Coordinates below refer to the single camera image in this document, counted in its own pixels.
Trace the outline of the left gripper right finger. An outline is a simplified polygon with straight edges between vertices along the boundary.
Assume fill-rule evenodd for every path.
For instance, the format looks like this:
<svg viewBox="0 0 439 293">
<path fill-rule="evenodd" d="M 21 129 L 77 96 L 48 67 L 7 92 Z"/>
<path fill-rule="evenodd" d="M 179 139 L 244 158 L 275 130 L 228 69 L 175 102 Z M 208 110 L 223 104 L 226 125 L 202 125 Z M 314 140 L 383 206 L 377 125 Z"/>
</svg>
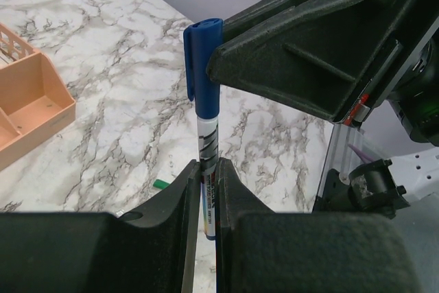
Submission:
<svg viewBox="0 0 439 293">
<path fill-rule="evenodd" d="M 217 164 L 218 292 L 420 292 L 401 236 L 380 215 L 277 213 Z"/>
</svg>

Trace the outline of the green pen cap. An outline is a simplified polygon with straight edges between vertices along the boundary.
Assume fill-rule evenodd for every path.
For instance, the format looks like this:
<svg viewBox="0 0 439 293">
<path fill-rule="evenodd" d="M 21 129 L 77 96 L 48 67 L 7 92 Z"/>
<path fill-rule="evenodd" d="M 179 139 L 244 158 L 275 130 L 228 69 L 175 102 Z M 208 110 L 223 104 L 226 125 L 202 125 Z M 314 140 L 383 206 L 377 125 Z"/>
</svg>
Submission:
<svg viewBox="0 0 439 293">
<path fill-rule="evenodd" d="M 164 180 L 156 179 L 153 183 L 153 187 L 156 189 L 163 190 L 166 187 L 170 186 L 170 184 Z"/>
</svg>

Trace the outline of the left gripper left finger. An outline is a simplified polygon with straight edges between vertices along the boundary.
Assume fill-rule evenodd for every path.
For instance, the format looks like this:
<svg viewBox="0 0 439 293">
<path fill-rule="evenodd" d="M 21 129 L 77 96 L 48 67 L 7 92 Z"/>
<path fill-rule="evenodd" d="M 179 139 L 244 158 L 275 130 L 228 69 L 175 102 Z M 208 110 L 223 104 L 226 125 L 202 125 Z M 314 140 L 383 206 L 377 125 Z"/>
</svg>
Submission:
<svg viewBox="0 0 439 293">
<path fill-rule="evenodd" d="M 2 292 L 191 292 L 200 166 L 138 207 L 1 214 Z"/>
</svg>

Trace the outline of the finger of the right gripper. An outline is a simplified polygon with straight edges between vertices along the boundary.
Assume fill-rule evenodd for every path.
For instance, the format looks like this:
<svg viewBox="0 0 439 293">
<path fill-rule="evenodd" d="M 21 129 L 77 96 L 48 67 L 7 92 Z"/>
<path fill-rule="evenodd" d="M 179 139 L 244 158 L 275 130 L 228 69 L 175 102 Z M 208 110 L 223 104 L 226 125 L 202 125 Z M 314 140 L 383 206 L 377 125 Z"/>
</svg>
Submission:
<svg viewBox="0 0 439 293">
<path fill-rule="evenodd" d="M 225 21 L 207 73 L 340 123 L 385 99 L 437 29 L 437 0 L 262 0 Z"/>
</svg>

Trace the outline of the blue-end white marker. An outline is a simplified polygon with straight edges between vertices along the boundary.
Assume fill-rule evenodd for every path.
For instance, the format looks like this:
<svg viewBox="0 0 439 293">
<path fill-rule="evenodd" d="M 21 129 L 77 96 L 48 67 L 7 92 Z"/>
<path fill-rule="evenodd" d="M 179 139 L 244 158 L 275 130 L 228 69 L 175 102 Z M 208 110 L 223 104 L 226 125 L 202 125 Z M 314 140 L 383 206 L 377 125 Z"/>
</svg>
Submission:
<svg viewBox="0 0 439 293">
<path fill-rule="evenodd" d="M 215 170 L 218 154 L 218 119 L 197 118 L 198 155 L 201 169 L 204 234 L 215 239 Z"/>
</svg>

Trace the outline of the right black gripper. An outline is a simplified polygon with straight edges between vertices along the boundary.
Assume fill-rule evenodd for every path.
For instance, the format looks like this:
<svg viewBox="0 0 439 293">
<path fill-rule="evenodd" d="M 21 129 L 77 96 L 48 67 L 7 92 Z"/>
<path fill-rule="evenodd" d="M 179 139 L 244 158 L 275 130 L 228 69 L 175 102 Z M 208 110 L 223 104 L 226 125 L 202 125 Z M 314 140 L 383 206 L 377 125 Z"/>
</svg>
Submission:
<svg viewBox="0 0 439 293">
<path fill-rule="evenodd" d="M 438 145 L 438 47 L 431 39 L 388 96 L 409 138 Z"/>
</svg>

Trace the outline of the blue pen cap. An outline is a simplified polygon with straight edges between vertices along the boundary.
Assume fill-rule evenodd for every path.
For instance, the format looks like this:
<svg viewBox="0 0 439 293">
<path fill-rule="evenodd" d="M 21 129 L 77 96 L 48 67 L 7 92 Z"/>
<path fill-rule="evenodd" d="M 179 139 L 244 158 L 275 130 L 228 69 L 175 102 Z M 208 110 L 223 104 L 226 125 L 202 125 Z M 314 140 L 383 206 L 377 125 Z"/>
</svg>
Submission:
<svg viewBox="0 0 439 293">
<path fill-rule="evenodd" d="M 206 69 L 222 43 L 223 20 L 218 18 L 194 23 L 183 32 L 187 96 L 201 119 L 215 118 L 220 112 L 220 85 L 210 80 Z"/>
</svg>

